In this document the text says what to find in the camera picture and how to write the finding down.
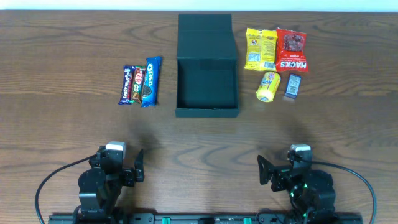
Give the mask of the blue Oreo cookie pack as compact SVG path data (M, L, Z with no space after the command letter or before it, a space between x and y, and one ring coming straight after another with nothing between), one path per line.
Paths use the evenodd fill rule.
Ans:
M144 89L142 92L142 103L143 108L156 105L157 89L159 84L160 67L162 63L162 57L152 57L146 60L146 75L144 82Z

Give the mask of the dark green box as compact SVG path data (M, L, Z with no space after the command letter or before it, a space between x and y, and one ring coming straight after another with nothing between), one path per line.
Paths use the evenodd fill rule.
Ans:
M237 62L231 14L180 14L176 117L237 117Z

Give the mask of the red Hacks candy bag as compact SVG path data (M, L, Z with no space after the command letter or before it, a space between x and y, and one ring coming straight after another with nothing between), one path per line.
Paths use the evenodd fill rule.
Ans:
M309 66L304 54L306 33L277 28L276 69L278 72L295 70L308 72Z

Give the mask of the yellow Hacks candy bag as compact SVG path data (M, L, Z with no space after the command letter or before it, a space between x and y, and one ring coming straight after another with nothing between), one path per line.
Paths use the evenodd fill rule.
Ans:
M277 32L275 30L246 29L246 70L276 71Z

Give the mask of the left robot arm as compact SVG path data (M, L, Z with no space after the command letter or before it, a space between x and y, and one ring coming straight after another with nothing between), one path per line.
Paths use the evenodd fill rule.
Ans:
M116 207L123 187L144 181L144 151L140 150L134 167L123 166L122 150L100 146L89 159L91 169L78 179L80 205L73 212L73 223L129 223L130 215Z

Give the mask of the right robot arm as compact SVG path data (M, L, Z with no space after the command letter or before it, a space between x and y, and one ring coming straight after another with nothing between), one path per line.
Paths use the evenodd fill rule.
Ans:
M331 223L335 219L332 176L312 169L313 152L289 150L289 165L275 166L259 155L259 182L273 192L287 191L292 205L283 223Z

